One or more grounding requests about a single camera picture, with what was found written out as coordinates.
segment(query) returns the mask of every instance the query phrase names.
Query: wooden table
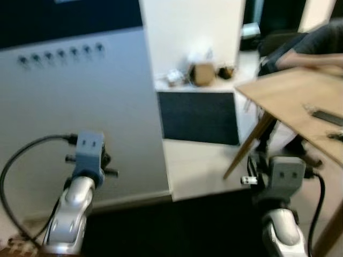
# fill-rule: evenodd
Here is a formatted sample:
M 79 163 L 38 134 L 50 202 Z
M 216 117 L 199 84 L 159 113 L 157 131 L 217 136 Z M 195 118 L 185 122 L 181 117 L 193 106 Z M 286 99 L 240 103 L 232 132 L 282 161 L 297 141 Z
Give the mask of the wooden table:
M 327 132 L 338 131 L 340 127 L 311 117 L 303 107 L 303 104 L 311 104 L 342 115 L 343 72 L 296 68 L 264 76 L 236 89 L 263 108 L 265 114 L 242 144 L 224 179 L 243 159 L 254 139 L 262 135 L 274 118 L 303 136 L 343 167 L 343 143 L 325 136 Z M 343 200 L 321 234 L 314 248 L 314 256 L 325 256 L 342 233 Z

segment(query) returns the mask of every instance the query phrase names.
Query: table leg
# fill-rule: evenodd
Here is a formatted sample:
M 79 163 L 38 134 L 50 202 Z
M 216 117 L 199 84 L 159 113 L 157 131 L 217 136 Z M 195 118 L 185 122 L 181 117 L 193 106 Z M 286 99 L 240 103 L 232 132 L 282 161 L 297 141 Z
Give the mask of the table leg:
M 250 133 L 246 141 L 242 144 L 240 150 L 236 154 L 234 160 L 232 161 L 230 167 L 226 171 L 223 179 L 226 179 L 231 172 L 235 169 L 235 167 L 239 164 L 239 162 L 244 158 L 244 156 L 249 151 L 251 144 L 255 138 L 258 138 L 262 135 L 262 133 L 266 130 L 266 128 L 272 123 L 274 120 L 274 117 L 271 116 L 269 113 L 264 112 L 261 120 L 256 125 L 254 130 Z
M 325 257 L 343 233 L 343 200 L 320 234 L 313 249 L 314 257 Z

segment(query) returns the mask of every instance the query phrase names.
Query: person's arm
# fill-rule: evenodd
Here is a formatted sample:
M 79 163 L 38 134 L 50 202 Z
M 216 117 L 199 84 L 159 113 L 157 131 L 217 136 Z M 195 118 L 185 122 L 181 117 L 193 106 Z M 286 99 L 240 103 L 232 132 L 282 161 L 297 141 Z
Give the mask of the person's arm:
M 292 49 L 281 56 L 276 65 L 280 70 L 293 67 L 320 67 L 326 65 L 334 65 L 343 69 L 343 54 L 308 55 L 298 54 Z

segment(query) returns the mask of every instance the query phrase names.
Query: black mat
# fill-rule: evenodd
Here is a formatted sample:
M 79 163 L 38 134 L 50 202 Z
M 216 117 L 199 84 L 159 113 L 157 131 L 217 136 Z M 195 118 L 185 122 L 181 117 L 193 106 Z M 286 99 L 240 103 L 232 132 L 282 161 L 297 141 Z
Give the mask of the black mat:
M 233 93 L 158 93 L 164 138 L 238 145 Z
M 267 256 L 249 190 L 88 219 L 84 256 Z

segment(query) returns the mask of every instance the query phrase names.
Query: white floor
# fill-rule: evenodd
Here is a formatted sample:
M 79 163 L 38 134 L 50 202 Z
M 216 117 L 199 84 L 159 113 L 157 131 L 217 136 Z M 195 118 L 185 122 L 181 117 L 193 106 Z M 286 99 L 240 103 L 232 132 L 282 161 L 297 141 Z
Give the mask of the white floor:
M 257 70 L 257 54 L 248 52 L 240 55 L 240 62 L 236 77 L 230 81 L 219 81 L 213 87 L 199 89 L 194 87 L 168 89 L 163 84 L 156 84 L 158 90 L 170 91 L 222 91 L 232 92 L 234 86 L 255 78 Z M 245 98 L 235 93 L 238 130 L 241 141 L 248 135 L 256 123 L 256 109 L 252 105 L 245 112 L 243 110 Z M 274 135 L 271 149 L 280 148 L 287 140 L 292 138 L 292 131 L 280 125 Z M 243 160 L 227 180 L 222 176 L 235 156 L 238 147 L 217 145 L 210 143 L 188 142 L 177 140 L 164 140 L 165 157 L 168 169 L 168 179 L 174 200 L 193 198 L 201 195 L 216 194 L 241 189 L 240 178 L 247 174 Z M 326 182 L 326 196 L 319 223 L 315 232 L 315 240 L 324 229 L 343 197 L 343 170 L 331 160 L 328 160 L 319 151 L 311 148 L 313 152 L 325 159 L 325 167 L 321 172 Z M 301 190 L 292 198 L 292 206 L 298 211 L 300 228 L 305 237 L 309 231 L 310 221 L 314 214 L 319 197 L 319 183 L 316 180 L 304 181 Z M 0 208 L 0 240 L 6 242 L 16 230 L 8 222 L 3 210 Z M 343 256 L 343 236 L 332 249 L 329 257 Z

